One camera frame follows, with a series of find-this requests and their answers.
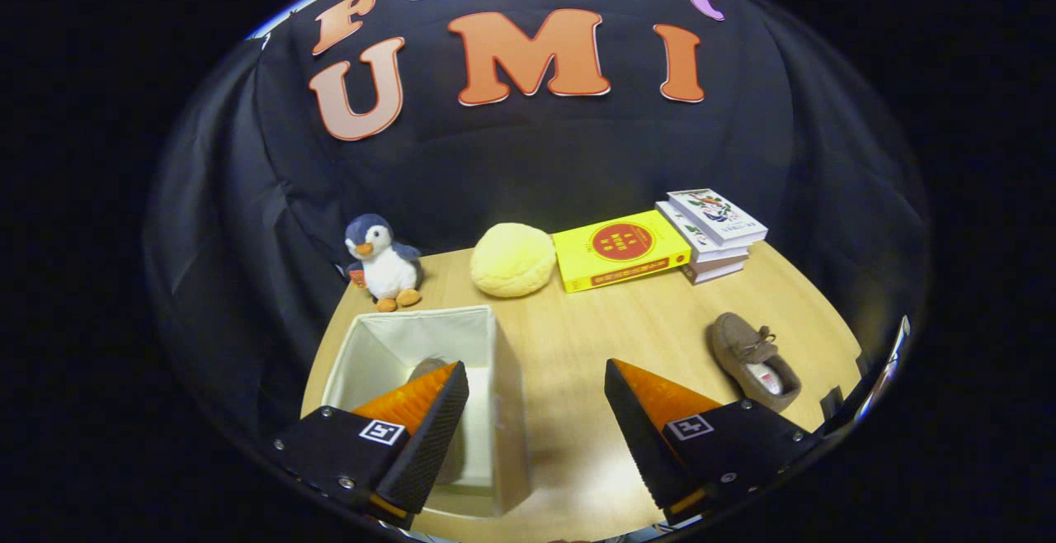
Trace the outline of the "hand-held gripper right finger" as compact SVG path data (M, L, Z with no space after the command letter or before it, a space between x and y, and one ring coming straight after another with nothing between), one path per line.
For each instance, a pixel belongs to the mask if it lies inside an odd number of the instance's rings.
M604 392L652 500L670 523L712 517L791 475L821 434L762 402L721 404L619 359Z

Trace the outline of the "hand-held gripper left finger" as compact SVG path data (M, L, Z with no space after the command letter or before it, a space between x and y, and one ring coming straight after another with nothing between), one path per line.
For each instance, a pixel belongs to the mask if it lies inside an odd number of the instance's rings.
M461 361L353 411L321 405L271 437L271 463L314 495L408 528L425 507L470 393Z

